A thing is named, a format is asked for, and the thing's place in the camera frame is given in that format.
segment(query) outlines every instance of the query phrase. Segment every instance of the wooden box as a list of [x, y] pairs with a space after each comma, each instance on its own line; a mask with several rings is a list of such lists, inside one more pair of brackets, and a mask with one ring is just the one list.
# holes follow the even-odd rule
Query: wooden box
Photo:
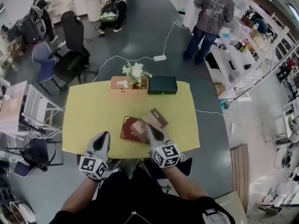
[[[119, 84], [119, 82], [127, 81], [128, 88], [124, 87], [123, 84]], [[111, 92], [116, 95], [122, 96], [144, 96], [147, 95], [149, 89], [149, 80], [144, 78], [142, 80], [141, 87], [137, 84], [130, 84], [129, 77], [112, 77], [111, 78]]]

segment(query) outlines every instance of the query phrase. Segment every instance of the wooden panel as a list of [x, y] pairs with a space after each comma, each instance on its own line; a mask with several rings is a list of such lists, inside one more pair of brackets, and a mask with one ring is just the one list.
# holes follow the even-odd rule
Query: wooden panel
[[247, 144], [231, 150], [233, 190], [239, 195], [245, 212], [249, 202], [249, 153]]
[[244, 204], [244, 193], [245, 193], [245, 168], [244, 168], [244, 156], [243, 156], [243, 149], [244, 146], [239, 147], [237, 150], [238, 152], [238, 158], [239, 158], [239, 173], [240, 173], [240, 192], [239, 192], [239, 197]]
[[235, 167], [235, 152], [231, 152], [232, 156], [232, 171], [233, 171], [233, 190], [236, 190], [237, 188], [237, 180], [236, 180], [236, 167]]

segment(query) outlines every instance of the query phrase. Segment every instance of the flower arrangement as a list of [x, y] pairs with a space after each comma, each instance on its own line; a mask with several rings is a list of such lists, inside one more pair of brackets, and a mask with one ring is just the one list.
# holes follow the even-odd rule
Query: flower arrangement
[[150, 73], [143, 71], [142, 68], [142, 64], [136, 62], [135, 65], [132, 66], [128, 61], [128, 64], [123, 66], [122, 73], [126, 74], [130, 78], [131, 84], [137, 84], [141, 87], [141, 83], [144, 78], [152, 77]]

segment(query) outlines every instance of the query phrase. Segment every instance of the white sneaker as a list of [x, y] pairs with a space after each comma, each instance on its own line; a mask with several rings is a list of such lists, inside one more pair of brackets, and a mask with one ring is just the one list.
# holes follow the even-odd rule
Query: white sneaker
[[58, 35], [56, 35], [56, 36], [54, 37], [54, 39], [53, 39], [52, 41], [50, 41], [50, 43], [53, 43], [54, 41], [56, 41], [57, 38], [58, 38]]
[[105, 31], [103, 31], [103, 30], [101, 30], [101, 29], [99, 29], [98, 32], [99, 32], [100, 34], [105, 34]]
[[120, 28], [120, 29], [114, 29], [113, 31], [115, 32], [115, 33], [118, 33], [119, 31], [121, 31], [122, 30], [122, 27]]

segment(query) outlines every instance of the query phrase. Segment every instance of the power strip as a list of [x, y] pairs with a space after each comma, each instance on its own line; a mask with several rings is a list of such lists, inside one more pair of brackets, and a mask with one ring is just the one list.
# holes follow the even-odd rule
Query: power strip
[[162, 56], [154, 56], [154, 61], [158, 62], [158, 61], [164, 61], [166, 60], [166, 56], [162, 55]]

